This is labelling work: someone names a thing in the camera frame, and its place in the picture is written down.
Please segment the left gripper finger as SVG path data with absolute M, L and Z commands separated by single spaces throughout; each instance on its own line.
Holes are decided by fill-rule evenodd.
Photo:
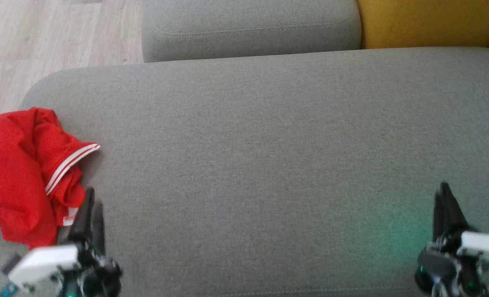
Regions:
M 68 233 L 68 240 L 77 243 L 91 244 L 93 239 L 92 214 L 95 203 L 95 190 L 88 188 L 85 197 L 76 213 Z
M 92 244 L 97 255 L 105 255 L 105 227 L 101 201 L 95 202 L 92 209 Z

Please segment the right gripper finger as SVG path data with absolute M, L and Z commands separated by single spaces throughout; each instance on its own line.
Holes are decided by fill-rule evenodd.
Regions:
M 442 192 L 436 192 L 434 197 L 434 209 L 433 209 L 433 224 L 432 224 L 432 240 L 437 240 L 444 235 L 446 231 L 445 223 L 445 204 L 444 195 Z
M 469 230 L 470 226 L 454 197 L 448 182 L 440 184 L 440 235 L 448 237 L 457 231 Z

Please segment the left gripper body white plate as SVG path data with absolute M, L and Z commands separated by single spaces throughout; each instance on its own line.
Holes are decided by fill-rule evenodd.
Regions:
M 56 297 L 118 297 L 122 269 L 112 258 L 97 255 L 93 244 L 39 247 L 8 263 L 8 295 L 33 294 L 39 283 L 57 284 Z

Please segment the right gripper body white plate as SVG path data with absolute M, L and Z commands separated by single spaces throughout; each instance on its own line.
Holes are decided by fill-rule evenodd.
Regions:
M 429 243 L 414 280 L 430 297 L 489 297 L 489 233 L 463 231 Z

